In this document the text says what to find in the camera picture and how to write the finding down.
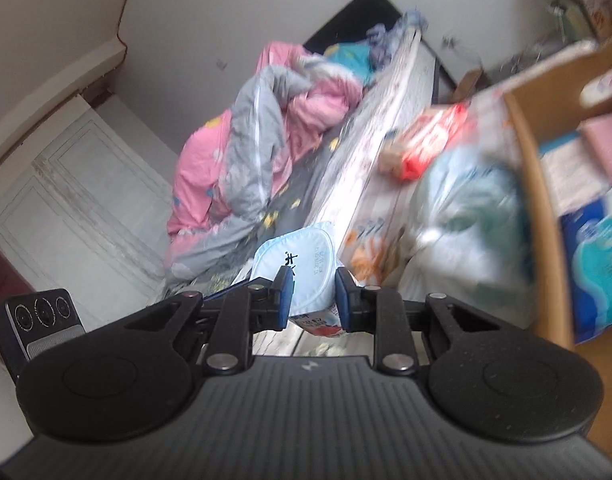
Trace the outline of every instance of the clear plastic bag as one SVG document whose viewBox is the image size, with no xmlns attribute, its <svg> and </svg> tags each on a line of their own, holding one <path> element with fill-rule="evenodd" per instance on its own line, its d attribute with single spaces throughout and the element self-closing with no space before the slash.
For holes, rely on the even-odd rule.
<svg viewBox="0 0 612 480">
<path fill-rule="evenodd" d="M 442 153 L 424 173 L 401 241 L 409 261 L 399 292 L 444 292 L 528 327 L 534 287 L 528 218 L 516 174 L 475 147 Z"/>
</svg>

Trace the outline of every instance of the white cabinet door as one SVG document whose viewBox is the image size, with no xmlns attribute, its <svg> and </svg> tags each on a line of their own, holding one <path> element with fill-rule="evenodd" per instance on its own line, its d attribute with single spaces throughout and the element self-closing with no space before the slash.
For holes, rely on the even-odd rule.
<svg viewBox="0 0 612 480">
<path fill-rule="evenodd" d="M 88 110 L 0 198 L 0 249 L 86 330 L 146 306 L 163 277 L 170 185 Z"/>
</svg>

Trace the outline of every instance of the chinese character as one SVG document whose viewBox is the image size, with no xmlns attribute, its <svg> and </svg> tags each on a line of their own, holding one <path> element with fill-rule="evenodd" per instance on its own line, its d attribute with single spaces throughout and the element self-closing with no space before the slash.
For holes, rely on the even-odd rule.
<svg viewBox="0 0 612 480">
<path fill-rule="evenodd" d="M 288 265 L 291 269 L 295 268 L 295 262 L 293 262 L 295 258 L 297 258 L 297 254 L 293 256 L 292 253 L 286 252 L 286 263 L 285 264 Z"/>
</svg>

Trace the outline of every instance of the bed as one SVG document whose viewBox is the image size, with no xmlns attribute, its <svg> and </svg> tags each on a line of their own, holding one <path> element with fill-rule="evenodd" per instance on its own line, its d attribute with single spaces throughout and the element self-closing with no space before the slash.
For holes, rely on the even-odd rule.
<svg viewBox="0 0 612 480">
<path fill-rule="evenodd" d="M 391 27 L 400 15 L 388 0 L 353 0 L 305 42 L 305 47 L 321 53 L 331 44 L 359 41 L 365 38 L 368 28 L 376 23 Z M 304 225 L 333 222 L 337 248 L 341 248 L 362 193 L 367 189 L 384 135 L 393 128 L 405 126 L 424 107 L 436 101 L 438 81 L 451 87 L 452 82 L 442 74 L 441 65 L 422 41 L 421 32 L 409 29 L 392 63 L 376 75 L 376 83 L 358 108 L 323 135 L 317 150 L 295 164 L 286 186 L 269 203 L 258 227 L 210 272 L 167 293 L 194 289 L 208 295 L 244 280 L 251 259 L 262 243 Z M 393 188 L 385 208 L 398 199 L 399 192 Z M 258 334 L 253 352 L 291 355 L 300 342 L 303 347 L 304 341 L 309 340 L 303 334 L 292 323 L 281 333 Z M 347 349 L 354 340 L 354 336 L 346 336 L 329 343 L 345 345 Z"/>
</svg>

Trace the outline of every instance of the metal screw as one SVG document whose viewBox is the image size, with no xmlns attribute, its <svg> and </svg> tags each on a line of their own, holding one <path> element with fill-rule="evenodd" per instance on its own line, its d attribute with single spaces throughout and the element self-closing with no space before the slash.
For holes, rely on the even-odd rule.
<svg viewBox="0 0 612 480">
<path fill-rule="evenodd" d="M 406 354 L 388 354 L 384 357 L 382 363 L 390 370 L 404 372 L 415 365 L 415 360 Z"/>
<path fill-rule="evenodd" d="M 232 370 L 239 364 L 239 359 L 232 354 L 212 354 L 206 359 L 206 364 L 213 370 Z"/>
</svg>

